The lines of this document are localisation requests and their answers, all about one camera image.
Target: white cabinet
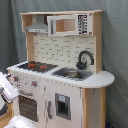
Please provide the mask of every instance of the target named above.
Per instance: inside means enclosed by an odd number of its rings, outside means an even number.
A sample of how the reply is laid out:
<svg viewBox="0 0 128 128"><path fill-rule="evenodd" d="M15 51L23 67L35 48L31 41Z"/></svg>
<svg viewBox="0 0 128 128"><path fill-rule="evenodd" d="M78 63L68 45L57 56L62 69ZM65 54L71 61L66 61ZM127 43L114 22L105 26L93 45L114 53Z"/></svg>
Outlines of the white cabinet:
<svg viewBox="0 0 128 128"><path fill-rule="evenodd" d="M47 81L46 97L48 128L82 128L81 89Z"/></svg>
<svg viewBox="0 0 128 128"><path fill-rule="evenodd" d="M48 16L48 36L92 34L92 14Z"/></svg>

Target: oven door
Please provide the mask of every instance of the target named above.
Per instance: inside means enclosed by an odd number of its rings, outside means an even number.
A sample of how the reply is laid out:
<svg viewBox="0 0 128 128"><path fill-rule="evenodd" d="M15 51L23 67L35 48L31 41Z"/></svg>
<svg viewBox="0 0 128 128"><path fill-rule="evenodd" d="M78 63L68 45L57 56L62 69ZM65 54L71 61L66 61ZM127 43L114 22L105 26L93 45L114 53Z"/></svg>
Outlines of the oven door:
<svg viewBox="0 0 128 128"><path fill-rule="evenodd" d="M14 116L30 119L37 128L45 127L45 102L43 92L30 88L18 88L19 97L13 101Z"/></svg>
<svg viewBox="0 0 128 128"><path fill-rule="evenodd" d="M47 124L48 128L82 128L81 89L47 81Z"/></svg>

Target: gray wall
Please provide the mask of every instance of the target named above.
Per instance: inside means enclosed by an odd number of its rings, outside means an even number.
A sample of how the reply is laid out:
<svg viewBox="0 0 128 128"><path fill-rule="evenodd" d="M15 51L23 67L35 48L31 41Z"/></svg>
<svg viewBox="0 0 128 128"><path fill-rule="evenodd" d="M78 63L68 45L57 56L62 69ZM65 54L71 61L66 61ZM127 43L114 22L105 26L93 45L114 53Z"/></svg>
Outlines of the gray wall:
<svg viewBox="0 0 128 128"><path fill-rule="evenodd" d="M115 128L128 128L128 1L11 0L10 6L5 1L3 5L0 3L0 10L6 11L5 15L0 15L0 70L3 71L8 65L15 63L17 58L18 62L26 60L25 35L21 30L20 12L104 10L103 70L116 77L114 84L107 87L106 121L110 121Z"/></svg>

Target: tile backsplash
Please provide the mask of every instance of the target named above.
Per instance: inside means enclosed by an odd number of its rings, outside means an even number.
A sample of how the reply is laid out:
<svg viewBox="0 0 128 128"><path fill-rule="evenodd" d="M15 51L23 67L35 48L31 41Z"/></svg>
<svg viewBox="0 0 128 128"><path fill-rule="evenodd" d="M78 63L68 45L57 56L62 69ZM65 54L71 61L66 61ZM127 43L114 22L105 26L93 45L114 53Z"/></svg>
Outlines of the tile backsplash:
<svg viewBox="0 0 128 128"><path fill-rule="evenodd" d="M34 34L35 61L76 67L79 53L87 50L94 57L95 37L68 36L48 37L47 34ZM82 62L87 61L87 69L94 70L88 55L82 56Z"/></svg>

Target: oven knob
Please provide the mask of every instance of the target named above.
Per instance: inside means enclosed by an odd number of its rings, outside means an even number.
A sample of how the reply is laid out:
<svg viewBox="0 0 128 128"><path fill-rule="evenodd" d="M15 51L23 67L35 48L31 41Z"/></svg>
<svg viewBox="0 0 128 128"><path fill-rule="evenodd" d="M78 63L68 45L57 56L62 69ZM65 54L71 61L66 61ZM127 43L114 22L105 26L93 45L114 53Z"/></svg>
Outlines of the oven knob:
<svg viewBox="0 0 128 128"><path fill-rule="evenodd" d="M19 80L18 76L15 76L15 77L14 77L14 82L16 82L16 81L18 81L18 80Z"/></svg>
<svg viewBox="0 0 128 128"><path fill-rule="evenodd" d="M33 81L32 82L32 86L36 87L37 86L37 82L36 81Z"/></svg>

